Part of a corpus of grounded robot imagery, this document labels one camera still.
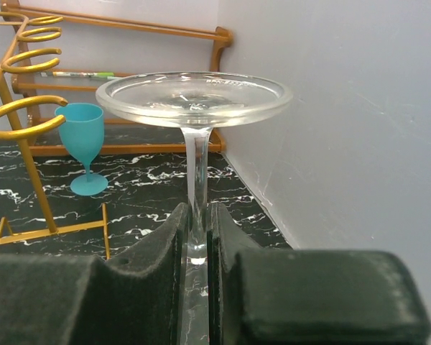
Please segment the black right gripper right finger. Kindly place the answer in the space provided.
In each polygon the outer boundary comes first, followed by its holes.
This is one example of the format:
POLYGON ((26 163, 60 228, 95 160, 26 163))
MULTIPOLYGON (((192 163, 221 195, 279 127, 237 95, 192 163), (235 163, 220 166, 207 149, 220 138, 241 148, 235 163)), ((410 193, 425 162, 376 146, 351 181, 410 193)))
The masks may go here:
POLYGON ((212 344, 427 344, 431 320, 390 252, 259 246, 208 209, 212 344))

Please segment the clear champagne flute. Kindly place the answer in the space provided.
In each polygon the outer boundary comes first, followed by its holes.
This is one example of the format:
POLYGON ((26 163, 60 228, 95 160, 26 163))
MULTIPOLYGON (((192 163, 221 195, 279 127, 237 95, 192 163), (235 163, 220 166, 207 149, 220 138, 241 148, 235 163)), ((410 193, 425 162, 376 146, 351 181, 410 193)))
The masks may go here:
POLYGON ((273 80, 221 72, 146 73, 104 83, 96 100, 128 121, 181 130, 187 159, 188 230, 182 243, 178 344, 210 340, 206 230, 208 143, 215 128, 281 113, 292 92, 273 80))

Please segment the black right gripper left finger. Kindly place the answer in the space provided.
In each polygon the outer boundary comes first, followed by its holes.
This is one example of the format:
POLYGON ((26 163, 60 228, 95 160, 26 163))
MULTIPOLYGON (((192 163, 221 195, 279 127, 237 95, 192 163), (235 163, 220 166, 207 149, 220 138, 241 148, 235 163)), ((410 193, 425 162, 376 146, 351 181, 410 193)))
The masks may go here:
POLYGON ((0 255, 0 344, 175 344, 181 203, 110 258, 0 255))

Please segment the teal plastic wine glass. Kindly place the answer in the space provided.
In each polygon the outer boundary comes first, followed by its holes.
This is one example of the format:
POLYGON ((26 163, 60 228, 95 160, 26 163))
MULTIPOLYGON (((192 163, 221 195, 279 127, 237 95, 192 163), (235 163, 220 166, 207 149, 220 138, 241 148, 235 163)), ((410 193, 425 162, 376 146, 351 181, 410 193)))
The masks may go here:
POLYGON ((91 172, 91 163, 104 142, 103 109, 92 103, 69 103, 56 108, 55 115, 65 117, 65 122, 58 127, 63 146, 85 169, 83 175, 71 182, 71 191, 80 196, 103 192, 108 186, 107 179, 91 172))

